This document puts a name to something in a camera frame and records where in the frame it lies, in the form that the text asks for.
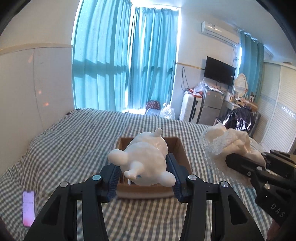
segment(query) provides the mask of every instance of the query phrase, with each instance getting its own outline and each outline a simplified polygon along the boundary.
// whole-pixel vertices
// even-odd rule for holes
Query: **plaid blanket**
[[[75,110],[36,136],[19,162],[0,177],[0,217],[8,231],[15,240],[23,240],[28,231],[22,224],[24,190],[35,191],[37,215],[62,181],[75,184],[99,173],[120,137],[134,137],[156,128],[163,129],[164,137],[181,140],[195,175],[207,182],[221,181],[205,164],[199,145],[198,137],[207,126],[155,116]],[[255,204],[255,190],[229,182],[266,237],[271,218]],[[102,208],[110,240],[179,240],[186,213],[186,204],[180,204],[176,198],[114,198],[102,204]],[[77,209],[78,240],[83,240],[81,202]],[[206,240],[210,240],[211,217],[208,201]]]

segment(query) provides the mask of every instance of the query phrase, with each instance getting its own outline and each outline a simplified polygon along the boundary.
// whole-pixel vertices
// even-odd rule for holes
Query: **air conditioner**
[[[223,40],[231,45],[239,46],[239,36],[208,22],[202,23],[202,33]]]

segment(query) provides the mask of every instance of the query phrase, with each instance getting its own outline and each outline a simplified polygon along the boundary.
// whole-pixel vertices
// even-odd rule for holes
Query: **plastic bottle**
[[[170,104],[164,103],[164,108],[161,110],[159,117],[167,118],[167,119],[175,119],[174,109]]]

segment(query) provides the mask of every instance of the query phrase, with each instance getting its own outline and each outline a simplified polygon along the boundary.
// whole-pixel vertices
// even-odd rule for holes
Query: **curtain fold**
[[[122,111],[128,61],[130,0],[85,0],[73,44],[76,108]]]
[[[262,43],[251,39],[251,36],[241,32],[242,43],[242,62],[239,68],[239,74],[243,73],[249,85],[247,95],[251,92],[255,95],[255,101],[258,100],[261,92],[261,80],[263,70],[264,46]]]
[[[131,36],[128,108],[149,100],[169,103],[176,65],[179,11],[136,8]]]

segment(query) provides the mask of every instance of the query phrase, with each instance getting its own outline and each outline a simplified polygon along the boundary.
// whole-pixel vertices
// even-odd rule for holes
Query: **white suitcase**
[[[180,120],[197,123],[197,118],[200,112],[201,104],[201,96],[196,97],[189,93],[184,94],[180,113]]]

